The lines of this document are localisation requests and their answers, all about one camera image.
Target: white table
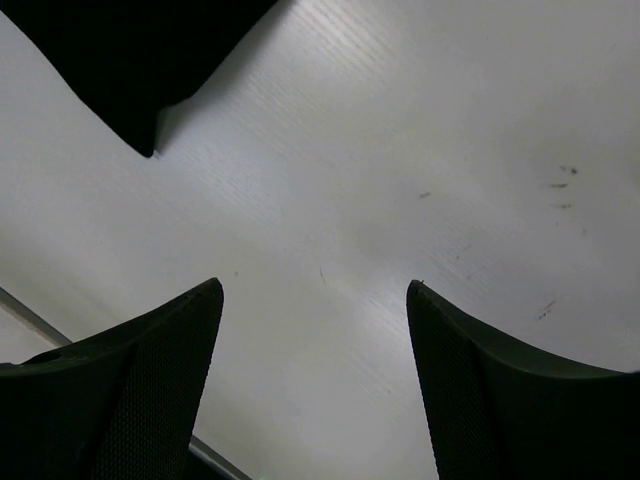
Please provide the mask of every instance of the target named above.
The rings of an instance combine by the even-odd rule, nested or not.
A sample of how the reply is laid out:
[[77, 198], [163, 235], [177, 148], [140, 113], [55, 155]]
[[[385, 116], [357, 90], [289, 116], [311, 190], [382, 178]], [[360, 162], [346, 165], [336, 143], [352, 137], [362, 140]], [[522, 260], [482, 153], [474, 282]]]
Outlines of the white table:
[[77, 340], [217, 276], [200, 438], [256, 479], [435, 479], [411, 279], [640, 366], [639, 64], [637, 0], [285, 2], [146, 160], [0, 16], [0, 285]]

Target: white surface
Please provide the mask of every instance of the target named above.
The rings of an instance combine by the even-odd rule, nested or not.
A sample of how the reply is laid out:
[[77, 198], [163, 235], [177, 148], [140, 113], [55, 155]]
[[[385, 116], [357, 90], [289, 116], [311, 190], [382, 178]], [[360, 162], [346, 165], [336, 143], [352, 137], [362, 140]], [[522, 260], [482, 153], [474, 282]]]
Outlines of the white surface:
[[254, 478], [435, 479], [412, 278], [549, 351], [640, 366], [639, 18], [282, 4], [145, 160], [0, 17], [0, 285], [78, 339], [218, 276], [203, 440]]
[[22, 363], [54, 346], [0, 302], [0, 363]]

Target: stain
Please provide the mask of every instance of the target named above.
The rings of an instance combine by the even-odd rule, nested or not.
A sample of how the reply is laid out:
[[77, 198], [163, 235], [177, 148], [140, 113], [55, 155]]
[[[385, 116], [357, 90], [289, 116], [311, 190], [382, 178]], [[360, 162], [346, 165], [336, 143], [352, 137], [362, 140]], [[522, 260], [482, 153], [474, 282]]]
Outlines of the stain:
[[562, 170], [563, 172], [568, 172], [571, 175], [577, 175], [578, 174], [578, 169], [576, 167], [567, 167], [565, 165], [560, 167], [560, 170]]
[[538, 316], [538, 320], [542, 320], [543, 318], [547, 317], [551, 313], [551, 309], [555, 304], [556, 304], [556, 300], [552, 301], [547, 306], [545, 306], [542, 309], [542, 313]]

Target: black cloth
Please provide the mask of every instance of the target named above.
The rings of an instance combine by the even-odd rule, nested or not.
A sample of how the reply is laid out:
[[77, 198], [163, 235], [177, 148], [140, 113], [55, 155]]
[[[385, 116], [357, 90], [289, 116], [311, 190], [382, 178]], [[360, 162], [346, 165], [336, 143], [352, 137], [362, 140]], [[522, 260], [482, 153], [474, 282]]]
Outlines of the black cloth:
[[0, 0], [78, 97], [153, 154], [158, 111], [193, 95], [276, 0]]

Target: textured black surface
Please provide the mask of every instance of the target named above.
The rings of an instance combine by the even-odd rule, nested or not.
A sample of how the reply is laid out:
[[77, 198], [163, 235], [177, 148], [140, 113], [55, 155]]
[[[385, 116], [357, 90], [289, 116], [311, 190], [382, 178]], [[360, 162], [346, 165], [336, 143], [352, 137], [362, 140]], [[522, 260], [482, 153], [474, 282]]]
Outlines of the textured black surface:
[[276, 0], [0, 0], [71, 89], [153, 154], [158, 111], [193, 95]]
[[640, 478], [640, 375], [574, 362], [420, 282], [409, 328], [441, 480]]
[[211, 280], [101, 334], [0, 366], [2, 478], [182, 478], [222, 302]]

